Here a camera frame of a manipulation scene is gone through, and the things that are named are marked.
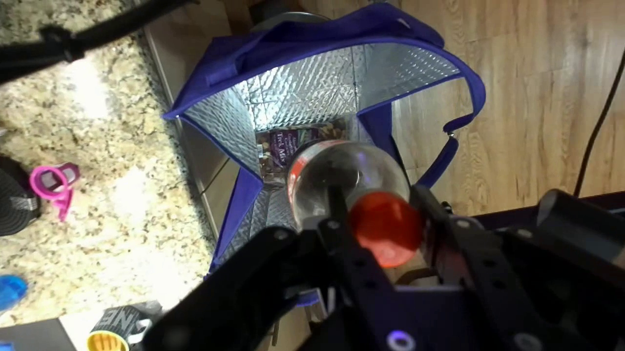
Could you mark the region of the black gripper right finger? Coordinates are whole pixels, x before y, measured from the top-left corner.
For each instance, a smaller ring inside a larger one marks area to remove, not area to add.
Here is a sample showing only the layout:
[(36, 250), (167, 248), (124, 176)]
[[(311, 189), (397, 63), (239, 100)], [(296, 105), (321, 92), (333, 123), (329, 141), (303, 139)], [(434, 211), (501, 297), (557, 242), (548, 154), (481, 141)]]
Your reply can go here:
[(587, 351), (587, 341), (546, 322), (524, 291), (501, 240), (477, 220), (452, 217), (428, 187), (411, 203), (427, 217), (423, 254), (444, 283), (469, 293), (479, 336), (505, 351)]

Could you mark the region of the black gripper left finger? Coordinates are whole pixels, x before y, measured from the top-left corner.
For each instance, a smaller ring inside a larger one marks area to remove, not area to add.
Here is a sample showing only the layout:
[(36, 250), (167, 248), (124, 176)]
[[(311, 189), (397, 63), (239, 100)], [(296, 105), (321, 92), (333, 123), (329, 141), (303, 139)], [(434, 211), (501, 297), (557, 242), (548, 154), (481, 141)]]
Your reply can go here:
[(327, 199), (331, 217), (315, 230), (257, 234), (147, 332), (145, 351), (253, 351), (307, 289), (335, 289), (339, 302), (305, 351), (387, 351), (376, 310), (387, 285), (350, 232), (344, 191), (331, 187)]

